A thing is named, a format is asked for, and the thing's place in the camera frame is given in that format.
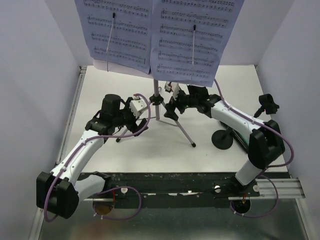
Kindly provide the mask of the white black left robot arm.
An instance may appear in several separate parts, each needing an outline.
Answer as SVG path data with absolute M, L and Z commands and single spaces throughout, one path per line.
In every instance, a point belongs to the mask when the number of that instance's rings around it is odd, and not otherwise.
M 79 179 L 94 154 L 112 138 L 136 137 L 148 128 L 151 119 L 150 103 L 136 93 L 123 100 L 119 95 L 105 95 L 101 109 L 89 120 L 79 141 L 71 152 L 49 172 L 36 178 L 36 205 L 43 210 L 44 220 L 70 218 L 79 203 L 88 197 L 107 197 L 119 187 L 111 186 L 111 176 L 94 171 Z M 130 134 L 115 135 L 116 129 L 126 127 Z

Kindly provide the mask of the black clip microphone stand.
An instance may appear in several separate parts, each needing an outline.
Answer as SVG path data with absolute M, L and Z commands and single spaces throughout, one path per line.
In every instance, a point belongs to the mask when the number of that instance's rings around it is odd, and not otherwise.
M 255 112 L 254 118 L 258 118 L 263 112 L 266 115 L 276 114 L 280 106 L 274 102 L 273 96 L 269 93 L 258 97 L 260 108 Z

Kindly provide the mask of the green toy microphone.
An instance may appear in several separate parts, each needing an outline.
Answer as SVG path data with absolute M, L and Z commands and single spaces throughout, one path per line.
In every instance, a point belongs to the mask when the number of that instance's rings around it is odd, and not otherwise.
M 245 151 L 248 151 L 249 142 L 241 134 L 238 136 L 238 143 Z

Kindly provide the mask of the black toy microphone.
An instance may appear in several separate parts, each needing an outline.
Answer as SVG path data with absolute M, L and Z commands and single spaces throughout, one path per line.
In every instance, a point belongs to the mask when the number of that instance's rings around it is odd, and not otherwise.
M 236 142 L 238 143 L 238 145 L 240 146 L 239 142 L 238 142 L 238 136 L 240 135 L 239 132 L 235 131 L 233 128 L 231 127 L 227 127 L 226 130 L 229 131 L 229 134 L 236 140 Z

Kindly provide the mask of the lilac tripod music stand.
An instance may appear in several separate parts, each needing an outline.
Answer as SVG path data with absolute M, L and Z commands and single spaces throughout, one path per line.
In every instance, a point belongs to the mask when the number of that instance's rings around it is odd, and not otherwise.
M 155 107 L 155 117 L 152 117 L 152 119 L 155 119 L 157 122 L 161 122 L 161 123 L 173 126 L 173 127 L 178 127 L 182 131 L 184 136 L 188 139 L 191 146 L 193 148 L 195 148 L 196 143 L 191 139 L 191 137 L 188 135 L 188 133 L 186 132 L 186 130 L 183 128 L 183 126 L 180 124 L 180 122 L 178 120 L 174 120 L 175 124 L 161 120 L 161 115 L 160 115 L 161 106 L 163 106 L 163 107 L 166 106 L 164 103 L 164 99 L 160 94 L 161 89 L 162 88 L 159 86 L 159 82 L 154 79 L 153 80 L 153 92 L 154 93 L 151 96 L 152 99 L 150 100 L 150 103 Z

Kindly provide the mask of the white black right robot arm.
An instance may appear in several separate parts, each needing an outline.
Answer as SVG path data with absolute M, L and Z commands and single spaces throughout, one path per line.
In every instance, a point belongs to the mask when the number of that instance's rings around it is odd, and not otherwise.
M 248 144 L 248 159 L 238 170 L 231 183 L 230 191 L 241 196 L 248 185 L 285 151 L 280 127 L 274 120 L 263 121 L 227 105 L 221 96 L 209 94 L 206 87 L 188 85 L 185 93 L 174 82 L 166 82 L 166 92 L 172 94 L 165 105 L 164 117 L 178 120 L 175 110 L 181 114 L 188 108 L 195 108 L 201 114 L 227 125 L 238 132 Z

